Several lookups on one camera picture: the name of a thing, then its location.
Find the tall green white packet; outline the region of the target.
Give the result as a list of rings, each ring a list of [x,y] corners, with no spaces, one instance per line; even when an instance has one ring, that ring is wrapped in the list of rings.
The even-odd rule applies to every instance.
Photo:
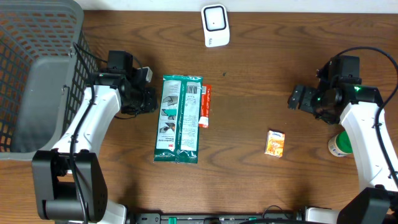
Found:
[[[155,162],[198,162],[202,83],[200,76],[163,76]]]

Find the green lid jar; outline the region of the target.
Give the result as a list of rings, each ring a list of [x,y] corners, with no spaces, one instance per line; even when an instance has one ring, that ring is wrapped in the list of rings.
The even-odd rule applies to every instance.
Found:
[[[328,142],[329,152],[336,157],[345,157],[353,153],[346,131],[333,136]]]

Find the orange snack packet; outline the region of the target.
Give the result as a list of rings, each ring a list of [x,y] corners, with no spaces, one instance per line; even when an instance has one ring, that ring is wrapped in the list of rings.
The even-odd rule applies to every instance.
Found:
[[[282,157],[284,151],[285,134],[277,131],[268,131],[264,154]]]

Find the red stick sachet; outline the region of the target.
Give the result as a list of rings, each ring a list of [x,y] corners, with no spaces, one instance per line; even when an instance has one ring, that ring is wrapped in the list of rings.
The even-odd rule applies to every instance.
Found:
[[[201,92],[201,112],[198,122],[199,127],[209,127],[210,117],[210,102],[211,102],[211,85],[203,85]]]

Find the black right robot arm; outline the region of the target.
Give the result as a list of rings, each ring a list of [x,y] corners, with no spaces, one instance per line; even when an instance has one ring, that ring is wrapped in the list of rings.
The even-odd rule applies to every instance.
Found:
[[[376,87],[339,84],[297,85],[288,100],[347,133],[359,180],[359,194],[341,210],[308,207],[307,223],[397,223],[397,156]]]

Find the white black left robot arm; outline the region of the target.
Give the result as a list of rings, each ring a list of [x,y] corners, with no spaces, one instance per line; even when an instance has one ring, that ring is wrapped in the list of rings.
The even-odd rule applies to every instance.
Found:
[[[49,150],[32,158],[37,212],[65,223],[128,223],[128,208],[108,198],[98,161],[108,127],[117,113],[138,115],[157,108],[149,67],[99,72],[90,79],[71,125]]]

